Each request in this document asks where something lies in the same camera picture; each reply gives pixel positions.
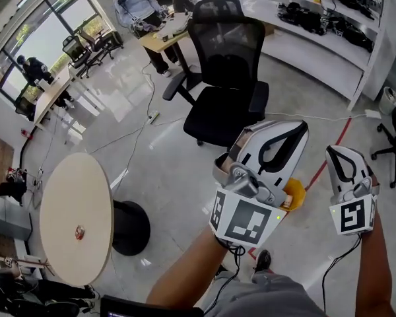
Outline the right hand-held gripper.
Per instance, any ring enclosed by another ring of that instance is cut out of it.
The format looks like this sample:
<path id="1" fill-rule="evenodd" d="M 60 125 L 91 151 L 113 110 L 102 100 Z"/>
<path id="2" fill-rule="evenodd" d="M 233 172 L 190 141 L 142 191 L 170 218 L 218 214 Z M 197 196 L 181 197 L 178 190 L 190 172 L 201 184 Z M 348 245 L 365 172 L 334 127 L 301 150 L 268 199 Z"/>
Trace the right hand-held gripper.
<path id="1" fill-rule="evenodd" d="M 329 145 L 325 152 L 334 194 L 329 207 L 338 235 L 370 232 L 374 228 L 378 187 L 357 151 L 340 145 Z"/>

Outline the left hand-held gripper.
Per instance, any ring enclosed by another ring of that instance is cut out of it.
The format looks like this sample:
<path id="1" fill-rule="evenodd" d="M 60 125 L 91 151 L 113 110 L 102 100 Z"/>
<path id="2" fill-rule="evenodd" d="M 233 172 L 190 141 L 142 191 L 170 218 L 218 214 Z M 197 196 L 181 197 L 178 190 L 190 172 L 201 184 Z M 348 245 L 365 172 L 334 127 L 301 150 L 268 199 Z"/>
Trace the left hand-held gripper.
<path id="1" fill-rule="evenodd" d="M 282 190 L 309 137 L 303 120 L 265 121 L 248 127 L 248 141 L 233 163 L 229 153 L 214 160 L 216 191 L 209 225 L 214 235 L 241 246 L 261 246 L 282 221 Z"/>

